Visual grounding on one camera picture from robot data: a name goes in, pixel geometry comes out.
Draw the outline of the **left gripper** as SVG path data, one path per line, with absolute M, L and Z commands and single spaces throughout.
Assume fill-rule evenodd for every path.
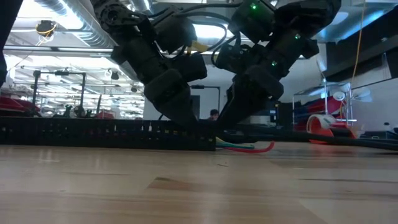
M 180 72 L 170 69 L 150 81 L 144 89 L 146 98 L 170 120 L 181 125 L 195 125 L 191 93 Z

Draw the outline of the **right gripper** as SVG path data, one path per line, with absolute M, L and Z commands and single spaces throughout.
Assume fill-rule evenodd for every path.
M 221 111 L 217 123 L 222 128 L 232 128 L 246 118 L 264 110 L 266 98 L 280 98 L 284 87 L 260 65 L 253 65 L 236 74 L 233 85 L 226 92 L 227 102 Z

